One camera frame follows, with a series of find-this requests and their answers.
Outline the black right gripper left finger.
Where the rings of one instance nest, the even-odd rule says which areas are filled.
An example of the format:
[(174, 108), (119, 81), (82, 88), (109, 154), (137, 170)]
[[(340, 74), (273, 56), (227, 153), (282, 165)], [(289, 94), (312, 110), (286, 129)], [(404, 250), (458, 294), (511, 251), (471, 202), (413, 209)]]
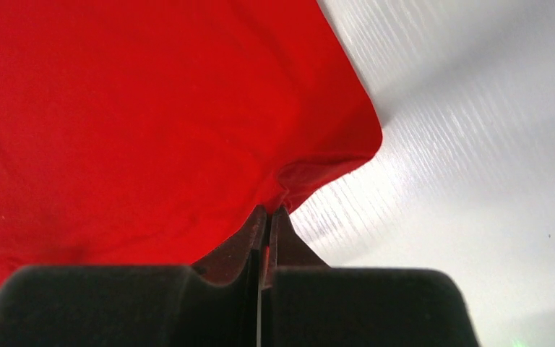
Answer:
[(266, 229), (267, 211), (257, 205), (237, 232), (197, 260), (192, 268), (214, 285), (224, 286), (234, 282), (244, 272), (251, 257), (262, 264)]

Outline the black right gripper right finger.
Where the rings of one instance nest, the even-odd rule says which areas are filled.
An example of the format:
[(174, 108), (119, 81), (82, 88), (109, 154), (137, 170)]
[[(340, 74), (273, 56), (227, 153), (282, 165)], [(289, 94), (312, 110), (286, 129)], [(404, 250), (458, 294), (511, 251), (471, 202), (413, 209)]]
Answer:
[(267, 219), (264, 233), (265, 288), (272, 286), (274, 272), (279, 267), (329, 267), (296, 233), (284, 205)]

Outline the red t-shirt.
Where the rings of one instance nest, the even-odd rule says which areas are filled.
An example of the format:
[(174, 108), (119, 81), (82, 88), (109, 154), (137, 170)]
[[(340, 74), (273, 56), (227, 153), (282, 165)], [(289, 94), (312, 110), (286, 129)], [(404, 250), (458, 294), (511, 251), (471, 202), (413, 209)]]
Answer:
[(381, 142), (315, 1), (0, 1), (0, 285), (193, 263)]

